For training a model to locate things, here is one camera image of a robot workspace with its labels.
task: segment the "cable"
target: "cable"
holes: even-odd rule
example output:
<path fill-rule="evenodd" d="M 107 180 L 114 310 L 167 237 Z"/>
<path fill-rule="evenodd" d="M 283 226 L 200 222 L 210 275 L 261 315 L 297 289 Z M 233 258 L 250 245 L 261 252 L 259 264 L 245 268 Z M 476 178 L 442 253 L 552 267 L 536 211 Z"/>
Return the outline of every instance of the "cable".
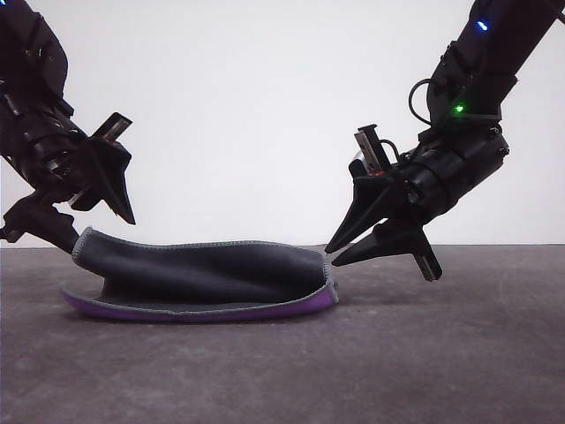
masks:
<path fill-rule="evenodd" d="M 401 161 L 400 153 L 398 153 L 398 148 L 396 147 L 396 144 L 395 144 L 395 143 L 393 143 L 393 142 L 390 141 L 390 140 L 379 140 L 379 143 L 381 143 L 381 144 L 387 144 L 387 145 L 389 145 L 390 147 L 392 147 L 393 152 L 395 152 L 396 160 L 397 160 L 398 162 Z"/>
<path fill-rule="evenodd" d="M 414 106 L 412 105 L 412 99 L 414 98 L 414 94 L 416 93 L 416 90 L 418 90 L 420 87 L 424 86 L 425 84 L 433 84 L 433 83 L 435 83 L 435 81 L 433 79 L 429 79 L 429 78 L 428 79 L 422 79 L 421 81 L 417 82 L 414 87 L 412 87 L 412 90 L 410 91 L 410 94 L 408 95 L 408 107 L 410 108 L 410 112 L 412 112 L 412 115 L 414 115 L 416 117 L 416 119 L 422 121 L 424 124 L 428 124 L 430 126 L 432 126 L 432 121 L 428 121 L 424 117 L 421 117 L 414 110 Z"/>

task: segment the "gray fabric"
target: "gray fabric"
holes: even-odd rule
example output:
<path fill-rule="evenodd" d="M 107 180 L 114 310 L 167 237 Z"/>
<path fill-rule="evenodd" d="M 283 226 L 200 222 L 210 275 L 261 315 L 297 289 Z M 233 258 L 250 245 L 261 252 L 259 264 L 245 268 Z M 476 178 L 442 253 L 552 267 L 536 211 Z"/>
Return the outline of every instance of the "gray fabric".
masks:
<path fill-rule="evenodd" d="M 88 228 L 72 258 L 105 278 L 96 300 L 142 310 L 179 313 L 281 305 L 308 299 L 324 287 L 336 299 L 321 253 L 276 243 L 150 246 Z"/>

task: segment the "blue led light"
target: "blue led light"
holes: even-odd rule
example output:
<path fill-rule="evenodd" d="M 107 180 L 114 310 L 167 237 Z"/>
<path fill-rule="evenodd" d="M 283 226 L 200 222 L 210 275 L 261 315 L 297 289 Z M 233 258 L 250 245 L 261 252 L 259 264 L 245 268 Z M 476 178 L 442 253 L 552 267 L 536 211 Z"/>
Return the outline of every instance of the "blue led light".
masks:
<path fill-rule="evenodd" d="M 488 25 L 483 22 L 482 20 L 480 20 L 479 22 L 477 22 L 477 27 L 479 27 L 481 29 L 481 31 L 488 31 Z"/>

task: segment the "concrete floor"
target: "concrete floor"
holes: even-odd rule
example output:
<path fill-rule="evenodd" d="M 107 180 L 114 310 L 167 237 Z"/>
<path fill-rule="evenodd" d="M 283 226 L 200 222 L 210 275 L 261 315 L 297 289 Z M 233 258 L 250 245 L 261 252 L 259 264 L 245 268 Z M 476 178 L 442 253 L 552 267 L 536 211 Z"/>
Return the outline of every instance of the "concrete floor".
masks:
<path fill-rule="evenodd" d="M 279 322 L 86 318 L 53 249 L 2 251 L 2 423 L 565 422 L 565 246 L 438 247 L 336 269 L 342 303 Z"/>

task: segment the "purple fabric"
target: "purple fabric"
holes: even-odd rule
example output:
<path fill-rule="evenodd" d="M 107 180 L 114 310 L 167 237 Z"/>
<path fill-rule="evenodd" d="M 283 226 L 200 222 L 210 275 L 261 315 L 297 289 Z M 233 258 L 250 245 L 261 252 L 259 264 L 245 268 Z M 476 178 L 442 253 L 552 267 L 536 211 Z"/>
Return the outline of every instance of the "purple fabric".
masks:
<path fill-rule="evenodd" d="M 325 287 L 309 298 L 296 302 L 256 307 L 241 310 L 227 310 L 209 313 L 168 313 L 166 311 L 141 311 L 135 308 L 115 307 L 111 304 L 95 302 L 75 297 L 67 291 L 62 291 L 64 300 L 81 313 L 105 319 L 138 321 L 138 322 L 235 322 L 280 319 L 290 316 L 311 314 L 333 306 L 336 301 L 330 287 Z"/>

